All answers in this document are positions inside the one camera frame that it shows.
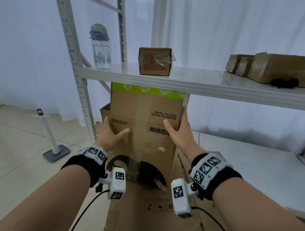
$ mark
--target black wrist strap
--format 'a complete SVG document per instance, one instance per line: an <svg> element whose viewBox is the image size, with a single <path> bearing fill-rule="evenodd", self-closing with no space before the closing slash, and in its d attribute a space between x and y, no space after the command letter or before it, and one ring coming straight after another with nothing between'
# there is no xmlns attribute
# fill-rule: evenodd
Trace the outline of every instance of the black wrist strap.
<svg viewBox="0 0 305 231"><path fill-rule="evenodd" d="M198 162L204 158L205 156L207 156L208 153L203 153L200 154L198 156L196 156L192 162L192 168L198 164ZM242 176L235 171L234 169L230 168L230 167L225 167L223 170L219 171L216 176L210 181L208 187L206 188L206 190L204 190L201 186L199 186L196 182L194 182L194 184L196 185L198 191L199 191L199 196L198 198L203 200L204 198L208 199L208 200L213 200L213 192L215 191L215 189L224 181L233 178L233 177L239 177L242 178Z"/></svg>
<svg viewBox="0 0 305 231"><path fill-rule="evenodd" d="M103 177L105 174L105 163L107 157L102 165L99 165L95 162L94 159L90 159L85 157L84 155L76 155L72 156L61 169L69 166L69 165L79 165L82 166L90 175L90 188L92 188L98 181L100 177Z"/></svg>

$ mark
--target clear plastic bottle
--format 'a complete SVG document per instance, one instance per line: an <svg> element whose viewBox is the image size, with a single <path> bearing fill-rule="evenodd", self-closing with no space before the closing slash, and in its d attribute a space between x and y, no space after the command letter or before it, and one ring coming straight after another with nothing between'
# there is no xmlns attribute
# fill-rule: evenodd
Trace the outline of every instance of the clear plastic bottle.
<svg viewBox="0 0 305 231"><path fill-rule="evenodd" d="M92 50L95 66L98 69L110 69L110 44L106 27L101 24L94 24L89 33L92 39Z"/></svg>

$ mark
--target person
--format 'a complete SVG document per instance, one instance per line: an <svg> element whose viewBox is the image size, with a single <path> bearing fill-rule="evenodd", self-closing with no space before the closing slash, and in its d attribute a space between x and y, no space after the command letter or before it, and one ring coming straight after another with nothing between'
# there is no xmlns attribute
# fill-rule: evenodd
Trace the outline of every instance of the person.
<svg viewBox="0 0 305 231"><path fill-rule="evenodd" d="M107 117L101 126L94 145L106 152L129 133L129 129L125 129L115 135ZM164 120L164 126L192 165L194 159L207 152L193 138L186 109L182 110L178 131L172 128L168 120ZM0 230L69 230L99 168L88 170L88 164L82 166L84 164L80 160L68 163L5 216L0 221ZM212 192L212 200L231 231L305 230L304 224L290 212L243 180L239 174L235 176L221 182Z"/></svg>

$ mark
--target white curtain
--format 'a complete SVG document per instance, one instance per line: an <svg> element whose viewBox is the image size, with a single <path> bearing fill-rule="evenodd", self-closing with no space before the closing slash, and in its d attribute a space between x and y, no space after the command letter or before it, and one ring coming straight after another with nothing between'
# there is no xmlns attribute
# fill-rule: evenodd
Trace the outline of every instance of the white curtain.
<svg viewBox="0 0 305 231"><path fill-rule="evenodd" d="M230 54L305 55L303 0L155 0L151 46L171 47L177 66L224 70ZM191 95L195 131L299 152L305 112Z"/></svg>
<svg viewBox="0 0 305 231"><path fill-rule="evenodd" d="M117 6L117 0L106 1ZM89 0L71 0L82 54L94 65L90 27L107 27L112 63L120 62L117 13ZM139 46L150 46L153 0L127 0L127 55L137 62ZM42 108L63 120L84 125L56 0L0 1L0 101L25 109ZM88 91L95 121L110 102L109 93L94 80Z"/></svg>

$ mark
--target green tape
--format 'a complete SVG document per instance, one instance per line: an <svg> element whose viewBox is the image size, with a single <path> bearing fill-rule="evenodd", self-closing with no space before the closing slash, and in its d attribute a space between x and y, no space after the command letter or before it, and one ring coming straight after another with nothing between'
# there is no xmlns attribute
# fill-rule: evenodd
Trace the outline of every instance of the green tape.
<svg viewBox="0 0 305 231"><path fill-rule="evenodd" d="M170 99L184 100L184 92L171 91L154 87L144 87L131 84L112 83L112 89L116 91L132 92L137 94L155 95Z"/></svg>

